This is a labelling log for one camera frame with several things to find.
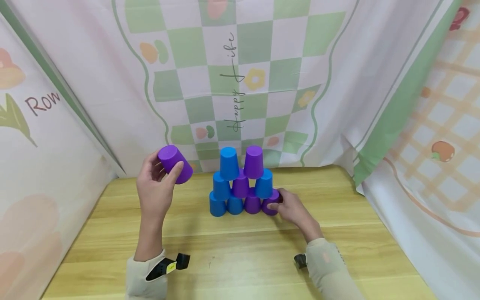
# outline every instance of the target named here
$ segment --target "checkered pattern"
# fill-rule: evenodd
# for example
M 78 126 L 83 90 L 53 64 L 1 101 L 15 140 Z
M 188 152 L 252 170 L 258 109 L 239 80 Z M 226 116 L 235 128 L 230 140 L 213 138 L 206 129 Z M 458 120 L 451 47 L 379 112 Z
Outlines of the checkered pattern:
M 480 13 L 480 5 L 464 5 Z M 472 15 L 449 32 L 420 104 L 389 153 L 424 199 L 458 212 L 480 199 L 479 58 L 480 19 Z
M 333 2 L 118 1 L 153 106 L 195 171 L 217 169 L 224 146 L 242 155 L 262 146 L 269 168 L 298 161 L 309 133 L 298 122 L 328 77 L 327 52 L 354 3 Z

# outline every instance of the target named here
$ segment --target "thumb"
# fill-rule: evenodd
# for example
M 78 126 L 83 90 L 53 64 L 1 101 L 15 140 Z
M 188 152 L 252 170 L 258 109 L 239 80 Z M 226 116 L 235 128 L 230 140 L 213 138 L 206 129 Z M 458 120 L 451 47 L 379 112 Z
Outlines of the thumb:
M 267 204 L 267 208 L 271 209 L 271 210 L 277 210 L 278 211 L 279 206 L 280 206 L 280 203 L 269 203 L 269 204 Z
M 175 185 L 175 182 L 177 181 L 177 178 L 180 176 L 180 173 L 183 169 L 183 161 L 179 161 L 176 163 L 172 171 L 165 177 L 165 182 L 169 185 Z

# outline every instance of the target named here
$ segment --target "plastic cup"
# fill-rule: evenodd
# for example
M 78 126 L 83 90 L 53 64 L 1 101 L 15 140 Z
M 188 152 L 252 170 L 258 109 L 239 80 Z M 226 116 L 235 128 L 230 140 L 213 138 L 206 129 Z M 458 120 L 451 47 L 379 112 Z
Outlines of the plastic cup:
M 241 214 L 243 211 L 243 200 L 241 198 L 231 196 L 227 200 L 227 210 L 231 215 Z
M 230 182 L 224 180 L 220 172 L 213 174 L 213 195 L 220 201 L 226 201 L 231 196 Z
M 259 179 L 264 173 L 264 155 L 261 147 L 247 147 L 243 173 L 250 179 Z
M 225 180 L 234 180 L 239 175 L 237 151 L 233 147 L 220 150 L 220 174 Z
M 269 216 L 275 216 L 278 213 L 278 211 L 276 210 L 268 209 L 267 205 L 269 205 L 270 203 L 278 203 L 279 197 L 280 194 L 278 193 L 278 191 L 276 189 L 272 189 L 272 195 L 262 201 L 262 210 L 265 214 Z
M 187 182 L 193 175 L 193 169 L 188 163 L 188 161 L 183 157 L 180 150 L 175 145 L 168 145 L 160 149 L 158 152 L 158 159 L 162 162 L 165 172 L 169 174 L 173 167 L 179 161 L 183 161 L 183 169 L 180 173 L 180 176 L 177 178 L 176 184 L 182 184 Z
M 239 175 L 232 183 L 232 194 L 237 198 L 246 198 L 250 189 L 248 178 L 243 174 L 243 169 L 239 170 Z
M 223 216 L 227 212 L 225 201 L 215 199 L 213 191 L 210 192 L 210 213 L 212 216 Z
M 245 198 L 245 211 L 249 214 L 255 215 L 260 212 L 260 198 L 255 196 L 255 189 L 250 188 L 247 198 Z
M 264 169 L 264 174 L 255 182 L 255 195 L 261 199 L 272 196 L 273 174 L 269 169 Z

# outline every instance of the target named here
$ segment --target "green checkered fabric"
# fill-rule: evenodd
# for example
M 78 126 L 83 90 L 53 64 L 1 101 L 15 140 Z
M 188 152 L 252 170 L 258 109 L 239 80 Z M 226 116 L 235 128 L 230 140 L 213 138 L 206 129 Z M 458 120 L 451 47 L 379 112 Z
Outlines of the green checkered fabric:
M 264 149 L 269 168 L 299 160 L 302 126 L 328 74 L 349 0 L 125 0 L 123 31 L 147 68 L 168 141 L 196 172 L 219 150 Z

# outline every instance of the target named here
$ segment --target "yellow label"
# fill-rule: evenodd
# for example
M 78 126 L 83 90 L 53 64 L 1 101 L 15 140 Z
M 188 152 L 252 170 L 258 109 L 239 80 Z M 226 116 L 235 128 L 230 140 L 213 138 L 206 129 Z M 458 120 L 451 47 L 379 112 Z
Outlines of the yellow label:
M 167 274 L 177 269 L 177 262 L 172 262 L 167 266 Z

